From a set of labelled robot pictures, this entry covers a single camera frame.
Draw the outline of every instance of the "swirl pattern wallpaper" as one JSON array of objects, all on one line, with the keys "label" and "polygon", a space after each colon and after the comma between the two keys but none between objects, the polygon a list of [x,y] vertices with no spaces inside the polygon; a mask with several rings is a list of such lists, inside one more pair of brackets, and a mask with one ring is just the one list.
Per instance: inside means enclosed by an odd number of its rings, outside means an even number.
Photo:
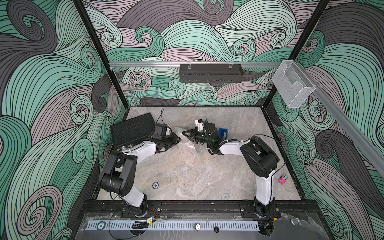
[{"label": "swirl pattern wallpaper", "polygon": [[68,239],[124,108],[72,0],[0,1],[0,32],[0,235]]},{"label": "swirl pattern wallpaper", "polygon": [[[84,0],[110,61],[288,59],[318,1]],[[242,83],[180,83],[178,68],[115,68],[131,106],[261,106],[276,69]]]},{"label": "swirl pattern wallpaper", "polygon": [[[384,154],[383,10],[368,0],[328,8],[297,61]],[[335,239],[383,239],[384,179],[322,103],[311,95],[288,109],[277,93],[267,113]]]}]

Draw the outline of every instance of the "marble floor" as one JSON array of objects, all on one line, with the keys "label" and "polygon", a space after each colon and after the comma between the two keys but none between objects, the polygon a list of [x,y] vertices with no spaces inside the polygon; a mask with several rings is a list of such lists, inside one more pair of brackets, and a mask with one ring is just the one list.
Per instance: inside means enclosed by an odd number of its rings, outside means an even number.
[{"label": "marble floor", "polygon": [[[154,120],[162,108],[131,108],[128,119],[151,113]],[[256,177],[243,156],[210,155],[206,144],[195,145],[182,131],[195,127],[196,119],[208,119],[216,128],[228,129],[228,139],[246,140],[261,133],[272,136],[261,108],[164,108],[164,123],[181,137],[179,144],[164,153],[146,158],[137,165],[135,186],[152,200],[252,200],[256,192]],[[284,160],[275,140],[259,136]],[[278,179],[286,174],[284,185]],[[292,178],[284,166],[274,176],[273,192],[277,200],[300,200]],[[153,189],[152,184],[159,183]],[[109,200],[109,193],[100,190],[100,200]]]}]

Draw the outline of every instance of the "green swirl pattern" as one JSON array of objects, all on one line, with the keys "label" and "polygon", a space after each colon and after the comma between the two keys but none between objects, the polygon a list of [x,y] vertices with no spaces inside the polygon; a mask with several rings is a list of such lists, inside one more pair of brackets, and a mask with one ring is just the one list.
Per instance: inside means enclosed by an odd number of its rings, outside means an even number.
[{"label": "green swirl pattern", "polygon": [[[384,154],[384,31],[369,27],[383,25],[384,4],[356,2],[364,4],[326,10],[297,61]],[[317,201],[334,238],[382,239],[384,179],[317,97],[288,109],[276,94],[267,112],[307,198]]]}]

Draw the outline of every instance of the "blue object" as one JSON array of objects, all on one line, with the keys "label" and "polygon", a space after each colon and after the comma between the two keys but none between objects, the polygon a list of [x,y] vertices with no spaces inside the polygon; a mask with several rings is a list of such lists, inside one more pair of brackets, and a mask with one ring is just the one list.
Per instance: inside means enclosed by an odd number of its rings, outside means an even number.
[{"label": "blue object", "polygon": [[225,128],[219,128],[218,129],[218,135],[222,140],[228,139],[228,129]]}]

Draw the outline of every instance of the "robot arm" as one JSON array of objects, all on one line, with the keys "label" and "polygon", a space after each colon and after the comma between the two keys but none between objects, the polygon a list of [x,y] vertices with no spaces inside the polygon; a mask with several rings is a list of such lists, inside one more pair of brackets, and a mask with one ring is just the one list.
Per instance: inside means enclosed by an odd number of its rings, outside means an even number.
[{"label": "robot arm", "polygon": [[196,144],[207,144],[210,154],[235,154],[244,156],[249,167],[256,175],[255,210],[260,216],[268,215],[274,205],[273,181],[279,158],[261,138],[253,136],[246,141],[237,139],[222,140],[214,124],[196,120],[196,127],[183,132]]},{"label": "robot arm", "polygon": [[[145,158],[158,152],[165,152],[180,142],[174,132],[166,135],[170,127],[166,124],[156,124],[150,138],[124,151],[111,151],[100,174],[100,187],[107,192],[116,193],[122,200],[134,207],[140,207],[144,194],[134,185],[136,165]],[[115,168],[123,166],[118,172]]]}]

